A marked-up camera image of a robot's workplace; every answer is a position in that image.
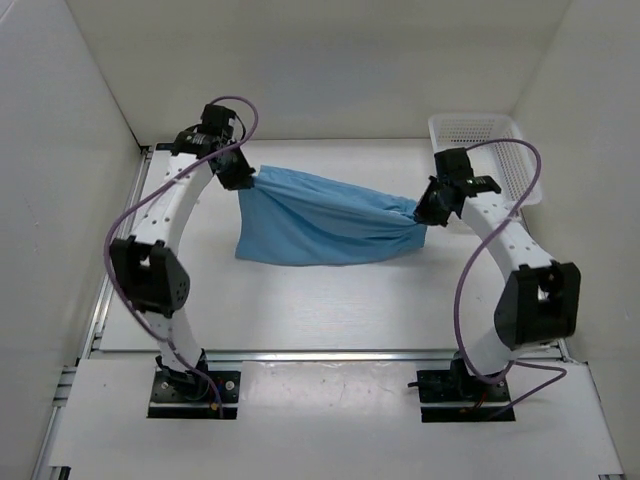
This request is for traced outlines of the light blue shorts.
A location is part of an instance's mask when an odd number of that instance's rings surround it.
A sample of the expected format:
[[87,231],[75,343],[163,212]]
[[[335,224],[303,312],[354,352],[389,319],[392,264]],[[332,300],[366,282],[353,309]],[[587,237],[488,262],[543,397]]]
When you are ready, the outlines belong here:
[[383,262],[424,247],[416,202],[310,173],[264,165],[238,192],[235,257],[277,266]]

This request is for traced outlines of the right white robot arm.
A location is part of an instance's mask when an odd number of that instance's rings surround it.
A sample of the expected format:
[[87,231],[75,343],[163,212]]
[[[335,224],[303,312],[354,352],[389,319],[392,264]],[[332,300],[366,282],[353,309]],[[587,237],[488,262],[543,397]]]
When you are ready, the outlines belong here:
[[[502,381],[522,350],[573,336],[581,289],[579,268],[559,262],[530,236],[516,218],[522,203],[508,201],[492,177],[475,174],[470,151],[457,147],[435,154],[436,173],[414,210],[415,220],[427,226],[446,226],[457,216],[481,241],[454,293],[454,336],[464,365],[450,373],[449,387],[464,400]],[[499,268],[504,289],[488,331],[466,345],[461,298],[482,252]]]

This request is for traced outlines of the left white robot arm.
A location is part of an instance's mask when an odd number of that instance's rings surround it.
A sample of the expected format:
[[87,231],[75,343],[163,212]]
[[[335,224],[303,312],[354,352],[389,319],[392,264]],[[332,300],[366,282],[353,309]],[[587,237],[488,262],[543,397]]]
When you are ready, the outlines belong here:
[[177,134],[160,186],[114,221],[103,247],[116,295],[159,346],[166,381],[188,400],[205,396],[211,380],[186,316],[191,285],[178,258],[181,238],[211,180],[228,191],[250,189],[256,173],[241,150],[255,128],[227,107],[229,100],[207,103],[199,122]]

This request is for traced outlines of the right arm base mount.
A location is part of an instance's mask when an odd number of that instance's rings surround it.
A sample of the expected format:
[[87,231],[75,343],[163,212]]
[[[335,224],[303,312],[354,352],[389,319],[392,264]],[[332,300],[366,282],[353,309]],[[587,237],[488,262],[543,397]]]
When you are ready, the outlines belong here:
[[418,370],[407,387],[418,393],[423,424],[516,420],[505,381],[490,385],[452,370]]

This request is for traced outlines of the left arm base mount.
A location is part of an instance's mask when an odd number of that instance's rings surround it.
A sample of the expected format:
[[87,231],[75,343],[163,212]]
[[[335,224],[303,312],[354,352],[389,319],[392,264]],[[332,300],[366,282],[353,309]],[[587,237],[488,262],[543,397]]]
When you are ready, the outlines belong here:
[[192,371],[169,369],[156,357],[156,371],[150,391],[147,417],[150,419],[236,420],[241,387],[239,370],[210,370],[201,359],[197,368],[215,384]]

